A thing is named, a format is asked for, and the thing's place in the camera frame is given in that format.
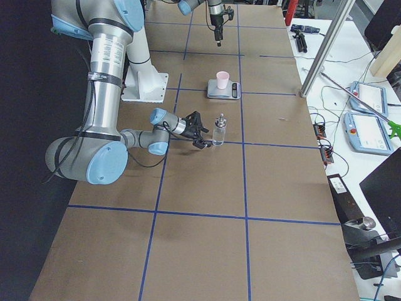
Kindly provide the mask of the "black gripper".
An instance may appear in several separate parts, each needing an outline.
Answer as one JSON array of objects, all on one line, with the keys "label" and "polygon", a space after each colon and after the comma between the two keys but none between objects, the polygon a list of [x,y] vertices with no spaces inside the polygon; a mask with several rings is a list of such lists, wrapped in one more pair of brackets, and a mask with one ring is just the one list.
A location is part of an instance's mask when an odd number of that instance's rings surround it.
[{"label": "black gripper", "polygon": [[225,4],[209,4],[209,16],[211,25],[214,27],[214,38],[218,47],[222,46],[222,32],[225,24],[224,16],[228,16],[228,20],[234,18],[234,10]]},{"label": "black gripper", "polygon": [[212,146],[211,141],[203,140],[202,133],[208,133],[209,130],[203,126],[201,114],[198,111],[192,112],[182,120],[185,122],[185,129],[181,136],[192,139],[193,146],[198,149]]}]

